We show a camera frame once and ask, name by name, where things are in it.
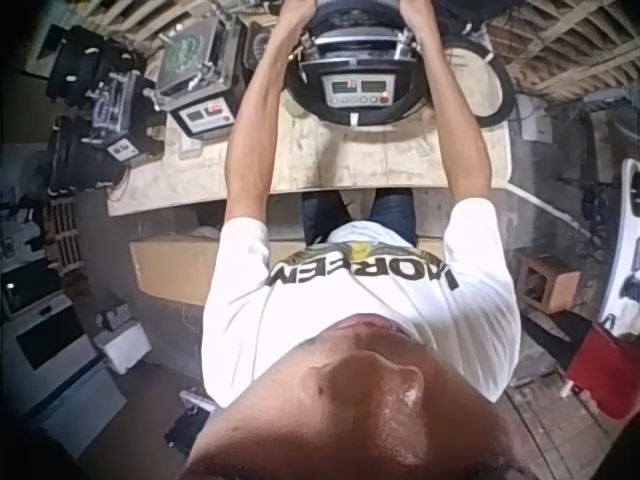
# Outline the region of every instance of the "control panel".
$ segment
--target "control panel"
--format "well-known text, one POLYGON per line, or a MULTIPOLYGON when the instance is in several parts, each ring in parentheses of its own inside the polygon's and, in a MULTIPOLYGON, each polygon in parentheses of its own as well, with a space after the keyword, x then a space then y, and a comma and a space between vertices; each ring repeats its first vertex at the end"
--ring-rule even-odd
POLYGON ((387 107, 393 104, 395 80, 395 75, 344 74, 326 75, 322 84, 330 107, 387 107))
POLYGON ((179 111, 179 115, 193 133, 217 130, 233 125, 235 122, 229 105, 222 97, 205 100, 197 105, 184 108, 179 111))

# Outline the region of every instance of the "digital display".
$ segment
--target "digital display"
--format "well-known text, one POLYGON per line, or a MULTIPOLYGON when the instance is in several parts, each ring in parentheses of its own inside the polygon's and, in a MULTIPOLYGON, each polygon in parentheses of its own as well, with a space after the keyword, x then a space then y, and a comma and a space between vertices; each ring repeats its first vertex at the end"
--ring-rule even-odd
POLYGON ((355 80, 348 80, 346 82, 333 82, 331 84, 331 90, 334 94, 338 93, 357 93, 358 82, 355 80))
POLYGON ((198 120, 202 120, 204 118, 204 115, 200 110, 196 110, 194 112, 187 113, 187 118, 192 122, 197 122, 198 120))
POLYGON ((384 93, 387 91, 387 82, 363 80, 362 93, 384 93))
POLYGON ((207 114, 207 117, 215 117, 222 113, 222 107, 220 105, 210 105, 205 110, 205 113, 207 114))

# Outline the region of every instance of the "nose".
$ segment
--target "nose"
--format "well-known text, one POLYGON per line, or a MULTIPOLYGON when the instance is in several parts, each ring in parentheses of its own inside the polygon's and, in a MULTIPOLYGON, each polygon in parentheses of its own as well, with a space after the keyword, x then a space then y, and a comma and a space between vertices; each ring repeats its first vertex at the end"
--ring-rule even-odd
POLYGON ((375 352, 354 352, 309 372, 318 396, 335 406, 373 404, 412 410, 422 403, 424 378, 413 366, 394 364, 375 352))

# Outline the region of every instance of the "white t-shirt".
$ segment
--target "white t-shirt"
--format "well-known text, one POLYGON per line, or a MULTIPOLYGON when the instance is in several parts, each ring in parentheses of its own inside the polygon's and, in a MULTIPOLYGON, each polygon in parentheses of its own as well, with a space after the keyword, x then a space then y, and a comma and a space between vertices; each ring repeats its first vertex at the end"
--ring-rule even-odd
POLYGON ((266 226, 229 221, 204 309, 202 370, 222 407, 296 345, 357 313, 395 320, 496 401, 518 361, 520 320, 493 205, 458 203, 447 264, 372 222, 352 222, 269 271, 266 226))

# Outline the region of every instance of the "hand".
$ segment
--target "hand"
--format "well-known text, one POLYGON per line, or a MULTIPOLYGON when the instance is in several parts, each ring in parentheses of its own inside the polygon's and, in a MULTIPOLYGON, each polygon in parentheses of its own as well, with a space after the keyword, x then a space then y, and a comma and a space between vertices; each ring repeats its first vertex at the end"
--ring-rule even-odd
POLYGON ((299 37, 315 13, 316 0, 284 0, 276 28, 295 32, 299 37))
POLYGON ((427 33, 436 33, 438 23, 432 0, 400 0, 400 13, 413 33, 419 37, 427 33))

